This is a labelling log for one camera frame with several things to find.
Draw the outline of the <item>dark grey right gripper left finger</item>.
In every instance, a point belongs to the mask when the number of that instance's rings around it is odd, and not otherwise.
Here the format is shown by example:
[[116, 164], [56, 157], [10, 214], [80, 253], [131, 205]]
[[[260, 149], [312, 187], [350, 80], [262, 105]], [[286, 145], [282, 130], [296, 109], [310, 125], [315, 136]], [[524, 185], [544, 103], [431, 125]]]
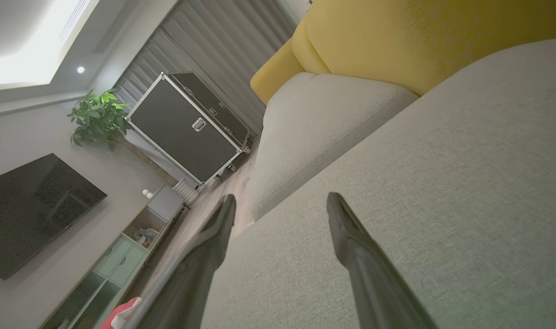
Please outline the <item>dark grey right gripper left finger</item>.
[[198, 329], [215, 271], [225, 259], [235, 196], [222, 196], [202, 228], [163, 271], [136, 310], [138, 329]]

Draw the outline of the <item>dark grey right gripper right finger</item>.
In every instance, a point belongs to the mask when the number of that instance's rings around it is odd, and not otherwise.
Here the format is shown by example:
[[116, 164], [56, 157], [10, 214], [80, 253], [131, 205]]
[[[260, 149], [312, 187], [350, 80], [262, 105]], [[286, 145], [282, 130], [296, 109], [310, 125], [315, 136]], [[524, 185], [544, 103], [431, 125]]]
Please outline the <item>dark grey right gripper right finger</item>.
[[434, 329], [436, 324], [343, 196], [326, 208], [335, 255], [349, 272], [362, 329]]

